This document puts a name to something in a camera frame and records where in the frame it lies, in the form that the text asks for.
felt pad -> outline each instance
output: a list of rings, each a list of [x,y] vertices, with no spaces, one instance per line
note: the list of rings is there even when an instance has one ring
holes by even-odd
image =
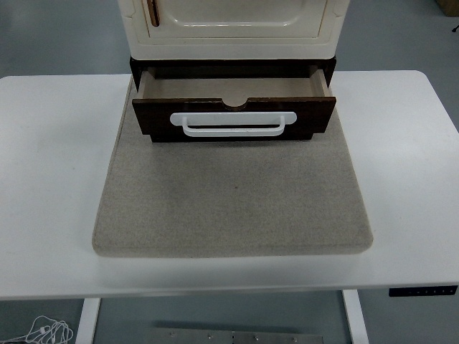
[[[93,234],[110,257],[353,254],[372,233],[339,117],[305,141],[152,143],[131,100]]]

wooden drawer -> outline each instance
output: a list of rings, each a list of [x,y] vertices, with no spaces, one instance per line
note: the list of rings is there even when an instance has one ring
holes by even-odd
[[[309,140],[325,132],[335,104],[314,64],[296,75],[256,64],[148,67],[133,100],[153,142]]]

metal plate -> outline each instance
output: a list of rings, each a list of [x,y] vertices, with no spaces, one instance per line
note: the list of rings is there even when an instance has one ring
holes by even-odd
[[[154,328],[148,344],[323,344],[320,335]]]

floor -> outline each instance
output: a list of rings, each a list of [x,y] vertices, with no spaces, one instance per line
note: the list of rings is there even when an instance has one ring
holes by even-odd
[[[458,24],[435,0],[351,0],[337,69],[424,72],[459,128],[459,32],[451,32]],[[0,77],[129,73],[129,56],[115,0],[0,1]],[[370,343],[459,343],[456,296],[389,299],[387,290],[360,296]],[[13,324],[11,312],[48,307],[20,303],[0,302],[0,334],[31,325],[22,316]],[[59,315],[71,321],[78,307]]]

desk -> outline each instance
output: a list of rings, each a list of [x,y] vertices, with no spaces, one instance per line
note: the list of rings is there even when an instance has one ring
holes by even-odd
[[[91,236],[129,75],[0,80],[0,299],[459,283],[459,135],[427,78],[331,89],[374,234],[343,256],[99,257]]]

